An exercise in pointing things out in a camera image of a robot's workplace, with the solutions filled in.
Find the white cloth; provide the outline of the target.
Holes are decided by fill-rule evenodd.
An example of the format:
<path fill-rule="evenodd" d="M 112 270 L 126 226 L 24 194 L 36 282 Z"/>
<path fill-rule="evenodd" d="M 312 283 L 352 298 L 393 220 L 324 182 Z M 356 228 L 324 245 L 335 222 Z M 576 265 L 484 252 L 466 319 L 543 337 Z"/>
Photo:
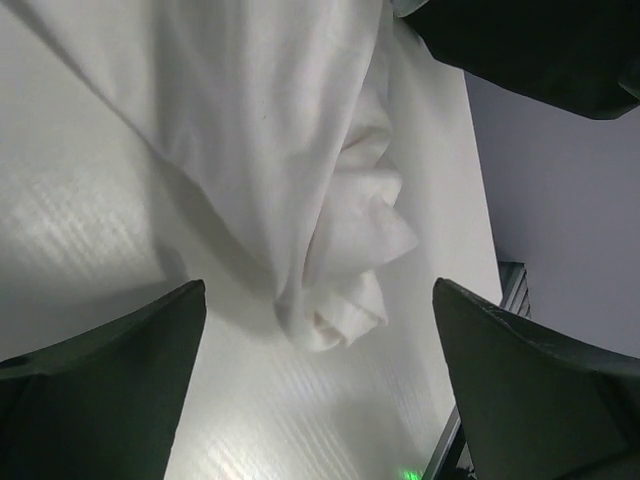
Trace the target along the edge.
<path fill-rule="evenodd" d="M 386 156 L 388 1 L 8 1 L 204 193 L 311 351 L 384 325 L 378 267 L 416 245 Z"/>

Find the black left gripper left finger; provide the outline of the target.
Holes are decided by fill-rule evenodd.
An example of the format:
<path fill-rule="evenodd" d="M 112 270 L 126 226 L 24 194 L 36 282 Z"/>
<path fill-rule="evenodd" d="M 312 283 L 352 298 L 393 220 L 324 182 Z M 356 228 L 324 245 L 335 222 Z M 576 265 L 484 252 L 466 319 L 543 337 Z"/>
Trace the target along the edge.
<path fill-rule="evenodd" d="M 2 478 L 163 478 L 205 319 L 205 284 L 189 281 L 3 361 Z"/>

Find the black cloth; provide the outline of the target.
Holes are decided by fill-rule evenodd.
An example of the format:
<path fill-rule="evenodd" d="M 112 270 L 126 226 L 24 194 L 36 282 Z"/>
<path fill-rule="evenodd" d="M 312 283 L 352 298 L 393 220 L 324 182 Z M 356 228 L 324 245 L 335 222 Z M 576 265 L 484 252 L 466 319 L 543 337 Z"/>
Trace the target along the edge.
<path fill-rule="evenodd" d="M 627 0 L 395 1 L 432 56 L 594 120 L 639 105 L 639 4 Z"/>

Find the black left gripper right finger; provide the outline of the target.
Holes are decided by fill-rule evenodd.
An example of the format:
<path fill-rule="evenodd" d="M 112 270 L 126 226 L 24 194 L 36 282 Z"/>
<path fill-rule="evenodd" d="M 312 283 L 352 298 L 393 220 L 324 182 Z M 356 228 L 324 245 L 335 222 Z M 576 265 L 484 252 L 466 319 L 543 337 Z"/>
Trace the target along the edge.
<path fill-rule="evenodd" d="M 639 361 L 440 278 L 433 308 L 480 479 L 636 479 Z"/>

